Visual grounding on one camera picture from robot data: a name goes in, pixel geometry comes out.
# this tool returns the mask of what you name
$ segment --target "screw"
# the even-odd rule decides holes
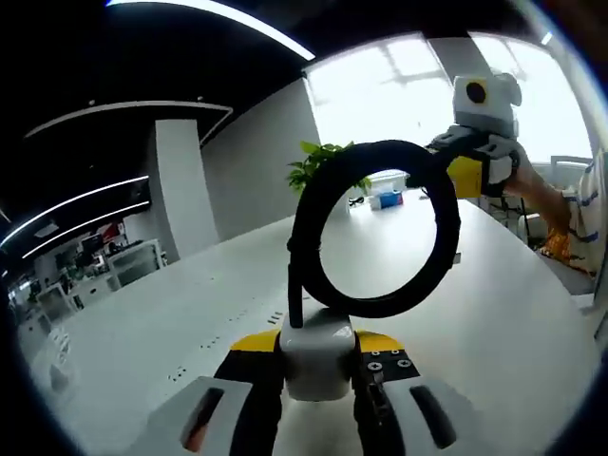
[[[378,372],[382,370],[382,365],[380,363],[369,363],[368,371]]]

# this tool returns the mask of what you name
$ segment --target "window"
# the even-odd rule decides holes
[[[450,84],[420,35],[358,47],[306,73],[323,143],[406,140],[424,146],[452,123]]]
[[[553,155],[591,158],[592,151],[577,100],[558,63],[541,47],[512,38],[471,33],[493,70],[513,74],[522,88],[516,107],[518,141],[532,162]]]

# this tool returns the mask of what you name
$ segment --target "white table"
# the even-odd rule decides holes
[[[410,312],[354,318],[353,326],[403,341],[422,374],[468,397],[503,452],[538,451],[575,410],[599,352],[536,255],[469,202],[460,211],[461,263],[434,293]],[[235,340],[274,328],[268,317],[287,308],[292,223],[175,263],[68,320],[78,388],[57,413],[85,450],[127,447],[151,410],[198,375],[212,375]],[[364,206],[332,220],[322,260],[338,288],[379,295],[416,273],[434,234],[429,202],[408,192],[403,207]],[[275,454],[360,454],[351,397],[284,407]],[[332,438],[315,438],[322,435]]]

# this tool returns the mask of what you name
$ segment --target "black cable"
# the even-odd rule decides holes
[[[342,294],[323,271],[320,258],[321,234],[333,206],[356,182],[385,169],[400,169],[420,178],[435,211],[435,245],[425,265],[400,289],[372,298]],[[288,243],[290,298],[303,286],[317,301],[344,314],[381,318],[405,312],[422,302],[451,268],[460,232],[460,217],[454,186],[446,167],[436,165],[433,156],[419,145],[403,141],[356,144],[325,161],[306,185],[295,213]],[[291,323],[301,324],[301,299],[290,302]]]

